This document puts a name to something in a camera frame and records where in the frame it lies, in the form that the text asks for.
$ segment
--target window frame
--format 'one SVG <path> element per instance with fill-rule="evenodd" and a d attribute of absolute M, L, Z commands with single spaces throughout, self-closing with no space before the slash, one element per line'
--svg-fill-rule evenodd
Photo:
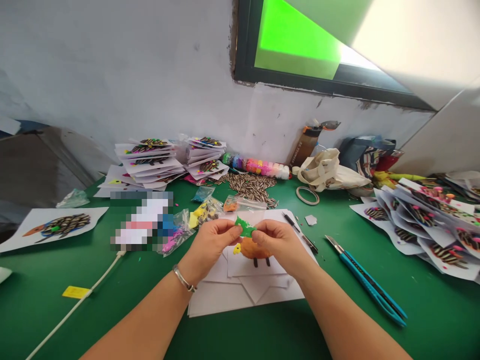
<path fill-rule="evenodd" d="M 326 80 L 255 67 L 263 5 L 264 0 L 238 0 L 235 69 L 233 71 L 233 79 L 235 81 L 272 84 L 286 88 L 310 90 L 327 95 L 435 111 L 414 94 L 339 81 L 348 76 L 361 76 L 362 73 L 375 75 L 374 72 L 376 70 L 340 64 L 333 80 Z M 377 76 L 376 80 L 391 87 L 401 87 L 401 85 L 397 85 L 396 81 L 388 76 L 387 78 Z"/>

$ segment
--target hand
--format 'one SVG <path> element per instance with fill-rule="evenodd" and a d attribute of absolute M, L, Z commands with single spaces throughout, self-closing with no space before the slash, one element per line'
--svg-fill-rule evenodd
<path fill-rule="evenodd" d="M 227 246 L 242 242 L 239 237 L 242 231 L 241 226 L 235 226 L 227 219 L 205 222 L 178 263 L 181 275 L 196 287 L 209 274 Z"/>
<path fill-rule="evenodd" d="M 305 250 L 294 229 L 284 222 L 263 220 L 251 233 L 252 240 L 265 247 L 287 273 L 297 279 L 304 272 L 305 266 L 318 264 Z"/>

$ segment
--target window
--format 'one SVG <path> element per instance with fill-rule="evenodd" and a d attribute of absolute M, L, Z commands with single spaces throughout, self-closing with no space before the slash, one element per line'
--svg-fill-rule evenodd
<path fill-rule="evenodd" d="M 239 0 L 234 79 L 432 110 L 285 0 Z"/>

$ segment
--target pen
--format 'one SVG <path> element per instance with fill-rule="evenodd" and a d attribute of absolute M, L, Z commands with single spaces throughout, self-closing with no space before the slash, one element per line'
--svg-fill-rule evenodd
<path fill-rule="evenodd" d="M 368 294 L 376 301 L 378 305 L 395 321 L 398 325 L 405 327 L 407 324 L 407 314 L 397 305 L 397 303 L 380 287 L 380 285 L 365 271 L 363 267 L 353 258 L 353 256 L 345 251 L 338 242 L 331 236 L 325 235 L 326 239 L 340 254 L 340 259 L 361 282 Z"/>
<path fill-rule="evenodd" d="M 317 247 L 315 246 L 315 244 L 313 242 L 310 241 L 310 239 L 308 237 L 306 237 L 303 232 L 300 231 L 300 229 L 295 225 L 295 222 L 290 218 L 290 216 L 288 216 L 286 213 L 282 212 L 283 214 L 283 217 L 288 221 L 288 223 L 291 225 L 292 228 L 295 229 L 295 231 L 301 236 L 301 238 L 303 239 L 303 241 L 306 242 L 306 244 L 308 245 L 308 247 L 310 248 L 311 252 L 314 253 L 315 255 L 317 255 L 319 253 L 319 250 L 317 249 Z"/>

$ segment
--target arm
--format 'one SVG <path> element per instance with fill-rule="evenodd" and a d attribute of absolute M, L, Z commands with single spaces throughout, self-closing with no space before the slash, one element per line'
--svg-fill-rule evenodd
<path fill-rule="evenodd" d="M 205 223 L 178 263 L 185 280 L 196 287 L 223 249 L 240 241 L 241 233 L 242 228 L 230 220 Z M 170 271 L 81 359 L 163 359 L 191 297 L 192 293 Z"/>
<path fill-rule="evenodd" d="M 335 360 L 410 359 L 309 256 L 291 226 L 264 220 L 252 233 L 300 285 Z"/>

